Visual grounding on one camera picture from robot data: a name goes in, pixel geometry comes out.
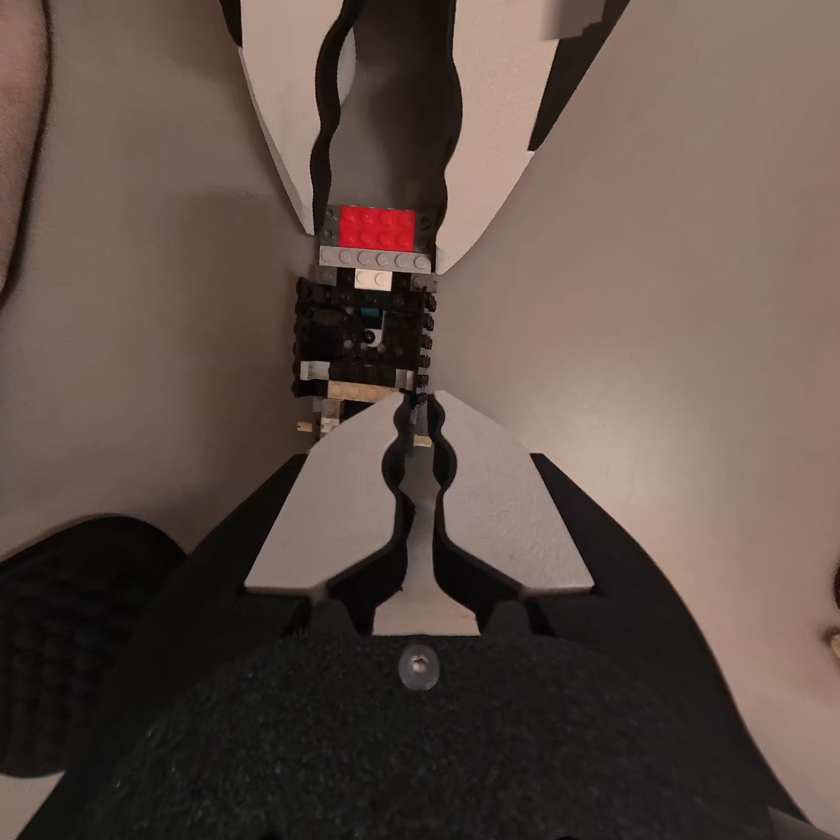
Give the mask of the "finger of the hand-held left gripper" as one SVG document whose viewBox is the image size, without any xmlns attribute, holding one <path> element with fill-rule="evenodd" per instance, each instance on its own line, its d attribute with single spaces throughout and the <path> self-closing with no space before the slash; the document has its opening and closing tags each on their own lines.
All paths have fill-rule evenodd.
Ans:
<svg viewBox="0 0 840 840">
<path fill-rule="evenodd" d="M 530 163 L 530 142 L 557 43 L 543 1 L 458 1 L 451 58 L 460 118 L 444 181 L 435 271 L 452 269 L 485 233 Z"/>
<path fill-rule="evenodd" d="M 272 160 L 303 230 L 317 229 L 312 152 L 321 133 L 317 68 L 327 58 L 341 109 L 354 82 L 353 23 L 343 33 L 341 1 L 242 1 L 239 57 Z"/>
</svg>

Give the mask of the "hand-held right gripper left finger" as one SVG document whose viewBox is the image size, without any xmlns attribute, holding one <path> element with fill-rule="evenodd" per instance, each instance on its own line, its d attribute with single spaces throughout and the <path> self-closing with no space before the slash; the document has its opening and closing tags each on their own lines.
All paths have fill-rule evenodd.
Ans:
<svg viewBox="0 0 840 840">
<path fill-rule="evenodd" d="M 372 633 L 377 608 L 406 578 L 410 419 L 408 397 L 396 393 L 314 445 L 245 578 L 247 592 L 336 601 L 360 634 Z"/>
</svg>

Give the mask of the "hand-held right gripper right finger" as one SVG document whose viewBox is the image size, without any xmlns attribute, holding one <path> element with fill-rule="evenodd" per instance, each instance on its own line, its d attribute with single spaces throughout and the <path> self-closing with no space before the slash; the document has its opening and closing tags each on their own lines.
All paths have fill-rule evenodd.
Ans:
<svg viewBox="0 0 840 840">
<path fill-rule="evenodd" d="M 438 587 L 485 628 L 498 604 L 591 594 L 595 582 L 529 451 L 453 395 L 427 401 Z"/>
</svg>

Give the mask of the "toy brick car model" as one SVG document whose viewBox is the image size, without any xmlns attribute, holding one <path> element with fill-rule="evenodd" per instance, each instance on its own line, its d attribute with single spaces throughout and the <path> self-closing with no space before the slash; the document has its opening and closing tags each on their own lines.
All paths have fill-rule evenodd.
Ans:
<svg viewBox="0 0 840 840">
<path fill-rule="evenodd" d="M 413 209 L 327 205 L 297 282 L 293 383 L 314 442 L 392 395 L 426 402 L 437 308 L 433 221 Z"/>
</svg>

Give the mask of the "pale pink garment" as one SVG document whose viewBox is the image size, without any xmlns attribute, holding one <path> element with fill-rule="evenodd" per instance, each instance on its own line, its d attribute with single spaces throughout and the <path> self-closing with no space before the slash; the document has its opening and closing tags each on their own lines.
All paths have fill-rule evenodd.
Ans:
<svg viewBox="0 0 840 840">
<path fill-rule="evenodd" d="M 51 23 L 43 1 L 1 2 L 1 305 L 22 258 L 51 89 Z"/>
</svg>

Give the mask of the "black fleece-lined jacket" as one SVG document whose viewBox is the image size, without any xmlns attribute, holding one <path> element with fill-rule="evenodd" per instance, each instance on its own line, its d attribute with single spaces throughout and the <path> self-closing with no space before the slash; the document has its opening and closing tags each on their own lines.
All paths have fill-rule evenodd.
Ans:
<svg viewBox="0 0 840 840">
<path fill-rule="evenodd" d="M 162 530 L 108 516 L 1 564 L 1 771 L 64 771 L 102 686 L 186 554 Z"/>
</svg>

